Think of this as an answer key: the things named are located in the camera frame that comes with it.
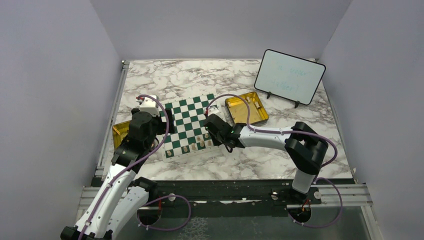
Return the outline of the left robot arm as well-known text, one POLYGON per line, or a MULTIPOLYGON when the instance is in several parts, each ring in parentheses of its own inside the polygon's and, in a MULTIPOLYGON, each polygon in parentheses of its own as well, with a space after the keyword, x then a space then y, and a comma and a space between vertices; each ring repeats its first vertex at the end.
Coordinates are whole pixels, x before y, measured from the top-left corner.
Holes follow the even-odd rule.
POLYGON ((132 109, 131 114, 127 135, 115 149, 100 190, 75 225, 62 230, 62 240, 112 240, 138 208, 157 200, 156 183, 143 177, 135 180, 135 176, 144 161, 159 149, 154 145, 157 136, 175 132, 172 110, 165 109, 161 116, 156 108, 140 107, 132 109), (123 198, 134 180, 136 185, 123 198))

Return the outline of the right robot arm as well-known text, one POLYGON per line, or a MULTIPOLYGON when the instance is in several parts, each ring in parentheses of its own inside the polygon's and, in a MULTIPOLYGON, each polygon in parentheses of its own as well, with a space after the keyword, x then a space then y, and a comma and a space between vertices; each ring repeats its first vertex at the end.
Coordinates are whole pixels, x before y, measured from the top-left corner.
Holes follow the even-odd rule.
POLYGON ((209 114, 203 126, 212 141, 224 145, 228 152, 234 148, 250 147, 287 152, 297 168, 288 190, 289 199, 296 204, 308 198, 310 187, 321 170, 329 147, 324 137, 301 121, 291 128, 252 127, 246 123, 231 126, 217 114, 209 114))

